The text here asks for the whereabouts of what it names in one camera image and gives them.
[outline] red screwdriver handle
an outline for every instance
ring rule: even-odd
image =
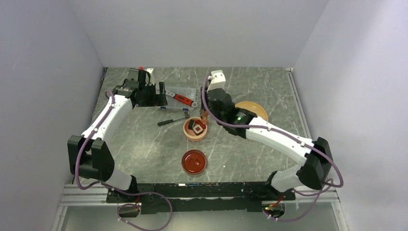
[[[191,106],[192,103],[193,103],[193,101],[191,99],[189,99],[189,98],[187,98],[185,96],[179,95],[179,94],[176,94],[174,96],[174,99],[182,102],[183,104],[187,104],[188,106]]]

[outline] round plate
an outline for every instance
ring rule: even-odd
[[[260,116],[262,119],[268,121],[267,112],[265,111],[265,109],[261,105],[259,105],[257,103],[250,102],[250,101],[242,101],[242,102],[236,103],[235,107],[246,109],[246,110],[248,110],[250,112],[253,112],[256,115]]]
[[[199,150],[187,151],[181,159],[183,169],[189,174],[200,174],[207,166],[207,159]]]

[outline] orange bowl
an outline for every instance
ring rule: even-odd
[[[265,109],[261,105],[259,105],[257,103],[254,103],[254,102],[251,102],[251,101],[242,101],[242,102],[236,103],[235,107],[239,107],[239,108],[242,108],[242,109],[246,109],[246,110],[248,110],[250,112],[253,112],[257,116],[261,117],[262,119],[264,119],[266,121],[268,121],[268,119],[269,119],[268,114],[265,111]]]
[[[201,118],[191,117],[188,120],[186,120],[183,126],[184,135],[186,135],[187,139],[189,139],[190,141],[200,141],[204,139],[204,137],[207,135],[208,125],[205,127],[204,131],[200,135],[196,135],[194,131],[189,129],[189,122],[191,120],[201,120]]]

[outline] black metal base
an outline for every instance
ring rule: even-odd
[[[207,210],[247,210],[262,212],[262,201],[277,201],[280,195],[267,194],[265,182],[229,182],[229,183],[158,183],[138,184],[139,192],[156,192],[170,198],[175,212]],[[291,190],[283,193],[283,200],[295,200]],[[206,199],[208,197],[232,197],[228,199]],[[107,203],[134,203],[137,197],[123,199],[116,192],[109,190]],[[168,212],[170,208],[158,195],[142,195],[142,214]]]

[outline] tabletop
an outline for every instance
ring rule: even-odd
[[[301,203],[286,204],[283,219],[296,218],[310,207]],[[134,227],[117,221],[116,206],[71,206],[65,215],[63,231],[136,231]],[[145,229],[154,230],[168,220],[169,213],[141,215],[126,218]],[[250,213],[245,210],[175,212],[169,225],[163,231],[248,231],[248,230],[286,230],[286,231],[338,231],[336,217],[330,202],[317,203],[310,213],[297,222],[275,222],[268,220],[263,213]]]
[[[104,92],[122,84],[128,70],[107,69],[92,120],[107,103]],[[224,72],[225,91],[235,103],[253,101],[266,110],[269,123],[305,136],[297,100],[284,68],[159,67],[154,68],[152,75],[156,83],[163,81],[166,86],[196,88],[199,106],[190,115],[199,116],[199,89],[213,70]],[[229,134],[211,117],[206,137],[198,142],[185,137],[182,127],[185,120],[157,126],[157,122],[183,115],[180,109],[134,108],[109,143],[115,167],[134,175],[139,183],[187,183],[265,181],[271,172],[295,165],[292,159],[268,146]],[[208,160],[206,169],[199,175],[187,174],[181,165],[184,153],[192,149],[205,153]]]

